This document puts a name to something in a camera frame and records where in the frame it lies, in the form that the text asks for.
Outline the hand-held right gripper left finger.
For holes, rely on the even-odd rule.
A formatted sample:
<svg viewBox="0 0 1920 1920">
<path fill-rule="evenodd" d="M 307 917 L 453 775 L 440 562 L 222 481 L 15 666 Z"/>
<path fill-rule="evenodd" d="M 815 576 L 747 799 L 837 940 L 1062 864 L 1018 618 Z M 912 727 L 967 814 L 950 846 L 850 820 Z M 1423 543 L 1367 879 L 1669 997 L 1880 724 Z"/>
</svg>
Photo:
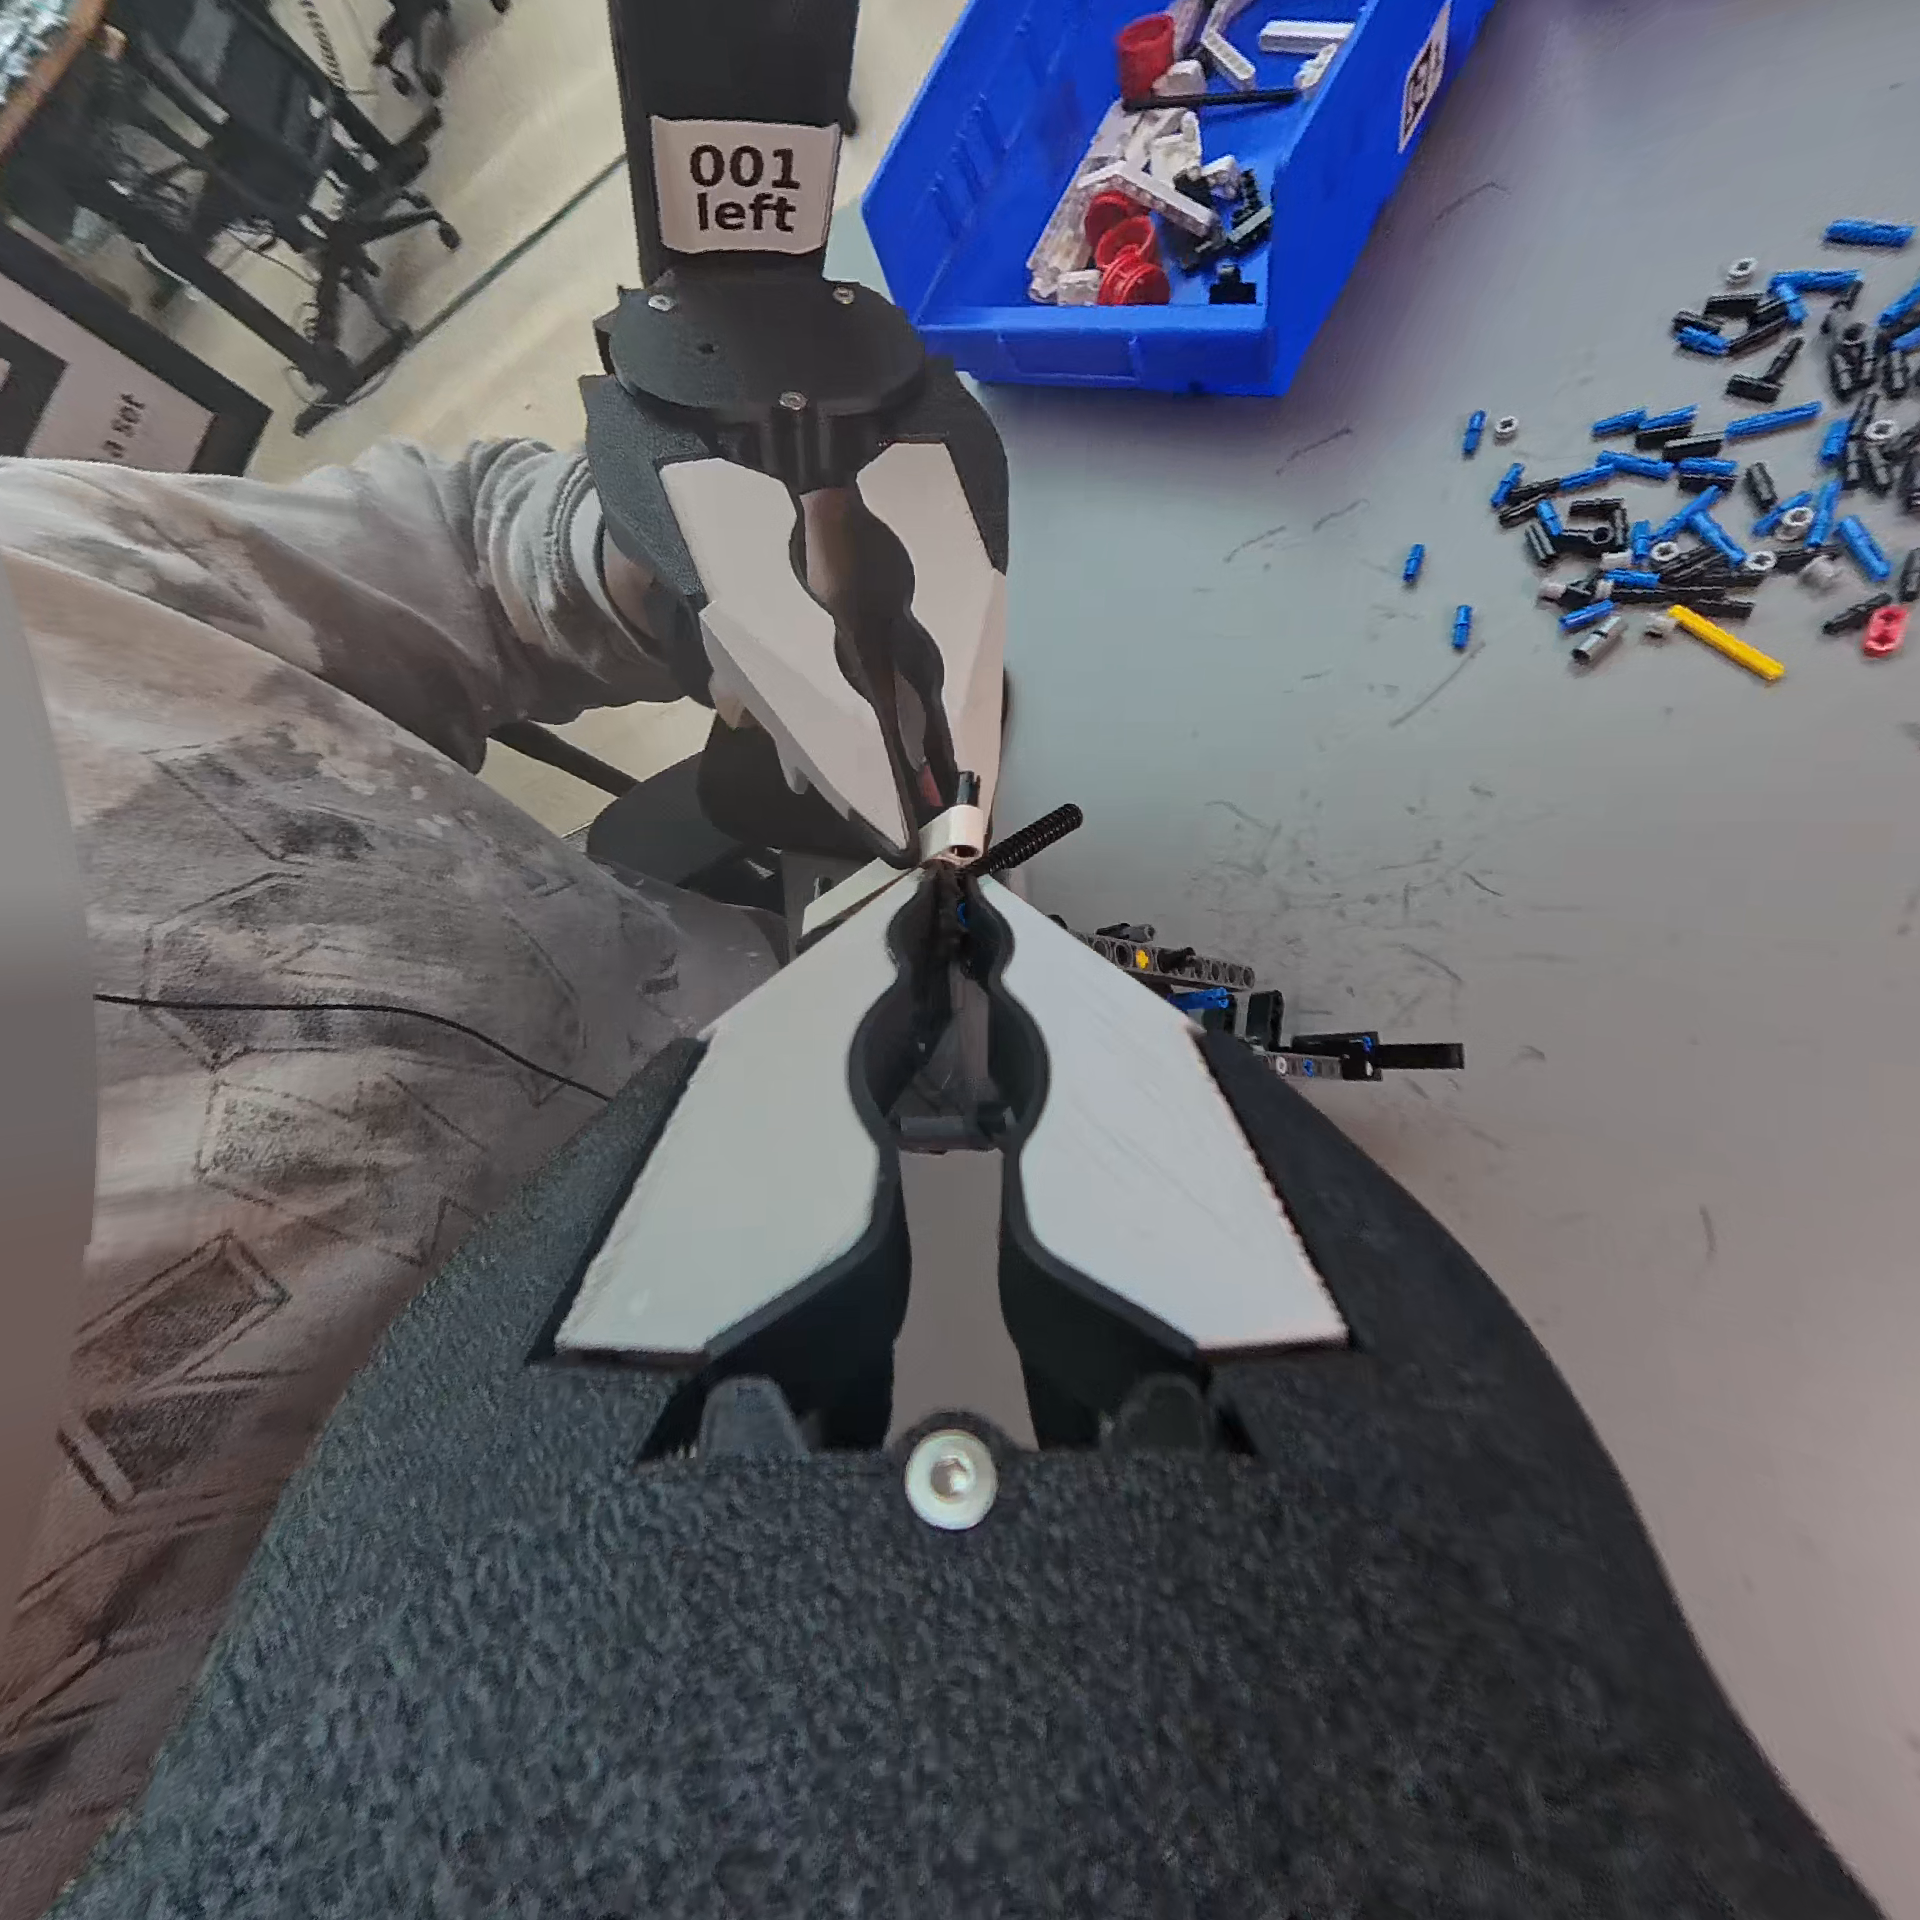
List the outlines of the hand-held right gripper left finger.
<svg viewBox="0 0 1920 1920">
<path fill-rule="evenodd" d="M 559 1356 L 710 1361 L 870 1228 L 879 1143 L 853 1092 L 859 1025 L 899 980 L 895 877 L 710 1022 L 655 1145 L 559 1318 Z"/>
</svg>

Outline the grey toy chassis assembly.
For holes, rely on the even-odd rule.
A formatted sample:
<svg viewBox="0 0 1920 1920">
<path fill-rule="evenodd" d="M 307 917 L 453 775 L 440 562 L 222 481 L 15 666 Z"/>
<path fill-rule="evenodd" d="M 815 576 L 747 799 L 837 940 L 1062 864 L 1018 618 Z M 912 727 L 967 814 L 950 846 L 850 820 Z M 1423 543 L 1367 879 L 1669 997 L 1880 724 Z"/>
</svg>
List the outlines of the grey toy chassis assembly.
<svg viewBox="0 0 1920 1920">
<path fill-rule="evenodd" d="M 813 940 L 803 933 L 807 910 L 822 905 L 867 864 L 853 830 L 830 824 L 827 807 L 813 796 L 776 816 L 770 860 L 778 865 L 790 951 Z M 1189 944 L 1166 944 L 1149 924 L 1111 921 L 1091 930 L 1072 927 L 1062 917 L 1051 917 L 1051 924 L 1189 1024 L 1233 1037 L 1279 1077 L 1375 1082 L 1386 1071 L 1455 1071 L 1465 1065 L 1458 1041 L 1390 1041 L 1374 1028 L 1287 1030 L 1279 989 L 1257 983 L 1249 966 Z M 1006 1098 L 987 1068 L 987 1016 L 961 1012 L 968 998 L 970 991 L 950 983 L 917 1015 L 917 1069 L 886 1113 L 902 1151 L 989 1151 L 1001 1143 Z"/>
</svg>

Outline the white perforated toy beam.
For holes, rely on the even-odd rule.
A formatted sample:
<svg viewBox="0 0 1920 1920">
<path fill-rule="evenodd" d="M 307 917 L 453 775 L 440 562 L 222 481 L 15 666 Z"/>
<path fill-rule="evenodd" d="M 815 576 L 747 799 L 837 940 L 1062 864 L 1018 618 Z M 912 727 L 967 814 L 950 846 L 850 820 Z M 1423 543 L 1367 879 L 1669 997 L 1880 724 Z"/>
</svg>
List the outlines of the white perforated toy beam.
<svg viewBox="0 0 1920 1920">
<path fill-rule="evenodd" d="M 800 944 L 818 942 L 902 874 L 941 865 L 967 868 L 981 860 L 985 846 L 987 816 L 982 808 L 975 804 L 949 807 L 918 832 L 918 853 L 904 865 L 878 857 L 831 884 L 815 886 L 800 912 Z"/>
</svg>

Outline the person's left hand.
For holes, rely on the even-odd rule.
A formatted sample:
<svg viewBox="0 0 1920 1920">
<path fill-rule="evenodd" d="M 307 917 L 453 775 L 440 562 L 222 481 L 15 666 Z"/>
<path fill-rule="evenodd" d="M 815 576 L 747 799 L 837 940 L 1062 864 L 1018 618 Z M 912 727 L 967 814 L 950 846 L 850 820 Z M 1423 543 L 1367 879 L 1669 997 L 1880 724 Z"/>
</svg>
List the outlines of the person's left hand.
<svg viewBox="0 0 1920 1920">
<path fill-rule="evenodd" d="M 809 775 L 781 758 L 775 733 L 749 706 L 713 694 L 698 621 L 685 623 L 687 602 L 650 562 L 631 557 L 617 543 L 609 518 L 597 536 L 594 576 L 631 655 L 622 666 L 618 703 L 697 703 L 733 737 L 773 754 L 775 777 L 792 796 L 813 793 Z"/>
</svg>

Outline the black framed paper sign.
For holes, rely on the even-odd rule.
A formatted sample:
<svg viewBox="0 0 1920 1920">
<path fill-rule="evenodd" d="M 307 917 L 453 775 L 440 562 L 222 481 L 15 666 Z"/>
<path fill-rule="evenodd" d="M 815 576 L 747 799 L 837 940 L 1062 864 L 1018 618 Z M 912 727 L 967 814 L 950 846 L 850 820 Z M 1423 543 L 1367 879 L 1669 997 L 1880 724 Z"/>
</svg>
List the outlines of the black framed paper sign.
<svg viewBox="0 0 1920 1920">
<path fill-rule="evenodd" d="M 2 228 L 2 455 L 157 472 L 245 472 L 271 410 Z"/>
</svg>

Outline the pile of small toy pins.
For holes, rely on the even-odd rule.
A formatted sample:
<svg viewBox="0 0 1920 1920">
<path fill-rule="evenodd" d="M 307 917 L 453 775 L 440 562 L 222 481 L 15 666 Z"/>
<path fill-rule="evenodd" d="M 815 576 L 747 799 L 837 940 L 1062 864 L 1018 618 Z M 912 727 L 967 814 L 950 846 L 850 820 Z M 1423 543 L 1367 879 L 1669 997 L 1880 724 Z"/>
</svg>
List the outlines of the pile of small toy pins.
<svg viewBox="0 0 1920 1920">
<path fill-rule="evenodd" d="M 1734 256 L 1661 325 L 1670 383 L 1593 413 L 1458 413 L 1453 460 L 1507 543 L 1569 676 L 1686 641 L 1762 688 L 1809 605 L 1811 638 L 1866 665 L 1915 660 L 1915 218 L 1831 217 L 1805 263 Z"/>
</svg>

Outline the blue plastic bin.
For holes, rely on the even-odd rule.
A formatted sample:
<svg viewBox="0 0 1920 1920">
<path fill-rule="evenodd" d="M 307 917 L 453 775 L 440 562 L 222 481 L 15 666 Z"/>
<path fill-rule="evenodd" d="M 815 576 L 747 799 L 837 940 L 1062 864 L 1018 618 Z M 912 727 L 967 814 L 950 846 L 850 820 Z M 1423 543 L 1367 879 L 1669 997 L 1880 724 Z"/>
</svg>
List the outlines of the blue plastic bin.
<svg viewBox="0 0 1920 1920">
<path fill-rule="evenodd" d="M 1297 87 L 1283 108 L 1125 111 L 1112 39 L 1169 12 L 1158 96 Z M 1001 386 L 1267 397 L 1330 318 L 1495 5 L 967 5 L 861 209 L 893 298 Z M 1208 236 L 1157 218 L 1166 305 L 1080 297 L 1085 201 L 1117 167 L 1214 167 Z"/>
</svg>

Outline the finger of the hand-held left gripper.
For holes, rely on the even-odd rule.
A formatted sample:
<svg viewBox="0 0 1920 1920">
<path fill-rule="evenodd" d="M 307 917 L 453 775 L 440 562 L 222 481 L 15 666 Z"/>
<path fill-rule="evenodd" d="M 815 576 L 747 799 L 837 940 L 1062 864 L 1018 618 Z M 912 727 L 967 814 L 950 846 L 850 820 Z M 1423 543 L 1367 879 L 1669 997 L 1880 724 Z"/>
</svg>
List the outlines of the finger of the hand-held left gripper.
<svg viewBox="0 0 1920 1920">
<path fill-rule="evenodd" d="M 717 711 L 768 733 L 794 793 L 821 796 L 878 855 L 914 861 L 878 716 L 843 673 L 833 618 L 792 560 L 798 501 L 778 478 L 721 457 L 665 464 L 661 487 L 704 590 Z"/>
<path fill-rule="evenodd" d="M 989 560 L 943 442 L 893 442 L 859 478 L 865 506 L 904 550 L 910 591 L 895 655 L 922 740 L 978 780 L 991 816 L 1001 772 L 1006 578 Z"/>
</svg>

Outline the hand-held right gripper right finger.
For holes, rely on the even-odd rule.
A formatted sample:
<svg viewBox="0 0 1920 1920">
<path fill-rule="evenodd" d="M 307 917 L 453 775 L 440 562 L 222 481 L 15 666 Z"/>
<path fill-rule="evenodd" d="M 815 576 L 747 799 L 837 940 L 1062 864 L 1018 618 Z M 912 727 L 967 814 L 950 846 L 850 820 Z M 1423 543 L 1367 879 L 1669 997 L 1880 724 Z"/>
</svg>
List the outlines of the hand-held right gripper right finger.
<svg viewBox="0 0 1920 1920">
<path fill-rule="evenodd" d="M 1202 1050 L 1205 1030 L 999 879 L 999 985 L 1039 1039 L 1045 1090 L 1014 1153 L 1045 1257 L 1195 1358 L 1347 1336 Z"/>
</svg>

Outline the black office chair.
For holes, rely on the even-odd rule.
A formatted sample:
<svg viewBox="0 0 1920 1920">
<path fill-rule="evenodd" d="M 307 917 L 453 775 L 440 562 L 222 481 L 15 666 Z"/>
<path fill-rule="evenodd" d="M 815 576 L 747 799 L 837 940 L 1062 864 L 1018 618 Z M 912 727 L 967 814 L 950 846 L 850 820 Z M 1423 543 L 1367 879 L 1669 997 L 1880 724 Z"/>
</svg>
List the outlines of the black office chair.
<svg viewBox="0 0 1920 1920">
<path fill-rule="evenodd" d="M 375 250 L 464 238 L 421 189 L 438 110 L 390 137 L 258 5 L 110 5 L 91 66 L 74 202 L 271 346 L 304 388 L 297 439 L 351 406 L 415 330 Z"/>
<path fill-rule="evenodd" d="M 709 817 L 698 791 L 701 754 L 640 780 L 534 721 L 501 727 L 494 742 L 607 798 L 584 830 L 583 850 L 591 861 L 623 882 L 650 879 L 745 912 L 775 960 L 790 957 L 784 855 Z"/>
<path fill-rule="evenodd" d="M 386 92 L 399 101 L 423 97 L 438 108 L 445 97 L 450 60 L 464 42 L 455 1 L 382 1 L 368 54 L 368 79 L 358 97 Z"/>
</svg>

